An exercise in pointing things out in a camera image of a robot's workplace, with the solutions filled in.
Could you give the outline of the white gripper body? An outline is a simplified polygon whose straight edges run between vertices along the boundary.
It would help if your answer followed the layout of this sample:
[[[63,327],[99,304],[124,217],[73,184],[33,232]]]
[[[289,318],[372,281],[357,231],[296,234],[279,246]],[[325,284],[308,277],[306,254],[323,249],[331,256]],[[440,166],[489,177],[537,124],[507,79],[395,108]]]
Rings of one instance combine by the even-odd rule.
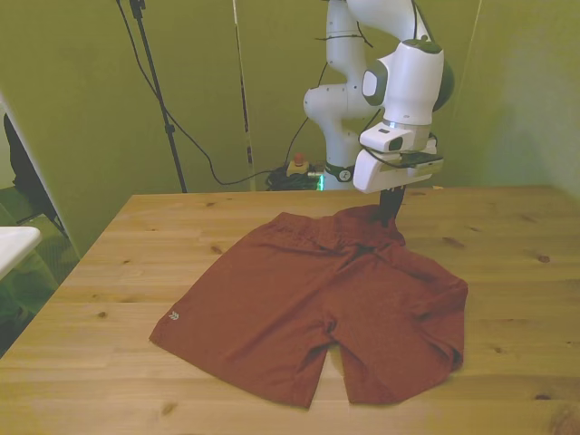
[[[364,148],[357,156],[353,185],[363,193],[394,189],[429,179],[442,169],[439,154],[409,151],[380,153]]]

